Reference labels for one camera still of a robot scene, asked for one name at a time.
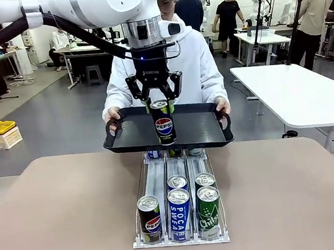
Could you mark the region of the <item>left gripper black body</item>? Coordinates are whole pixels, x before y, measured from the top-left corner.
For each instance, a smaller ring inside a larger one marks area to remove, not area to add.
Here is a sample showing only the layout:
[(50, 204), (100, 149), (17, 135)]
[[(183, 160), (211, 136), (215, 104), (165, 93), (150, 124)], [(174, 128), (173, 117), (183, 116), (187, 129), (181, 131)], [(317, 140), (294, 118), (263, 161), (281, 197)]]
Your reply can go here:
[(168, 85), (166, 42), (140, 49), (134, 48), (130, 53), (136, 69), (136, 78), (142, 88), (160, 88)]

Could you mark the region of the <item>person's right hand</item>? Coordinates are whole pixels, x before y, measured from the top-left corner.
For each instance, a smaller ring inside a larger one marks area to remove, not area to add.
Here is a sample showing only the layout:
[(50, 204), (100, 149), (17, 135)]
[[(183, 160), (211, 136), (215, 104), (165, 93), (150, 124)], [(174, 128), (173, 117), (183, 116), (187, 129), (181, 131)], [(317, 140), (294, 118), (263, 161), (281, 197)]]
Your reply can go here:
[(103, 120), (107, 124), (110, 120), (120, 120), (119, 107), (110, 107), (108, 110), (103, 111)]

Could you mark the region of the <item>person's left hand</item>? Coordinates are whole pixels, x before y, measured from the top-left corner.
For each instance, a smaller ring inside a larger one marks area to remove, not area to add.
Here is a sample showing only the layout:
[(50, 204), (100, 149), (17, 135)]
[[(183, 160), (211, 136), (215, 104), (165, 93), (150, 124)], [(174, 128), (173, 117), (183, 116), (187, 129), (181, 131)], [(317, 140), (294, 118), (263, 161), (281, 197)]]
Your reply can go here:
[(216, 103), (216, 110), (219, 112), (224, 112), (227, 115), (230, 115), (231, 113), (231, 105), (228, 100), (226, 100), (224, 97), (217, 97), (215, 100)]

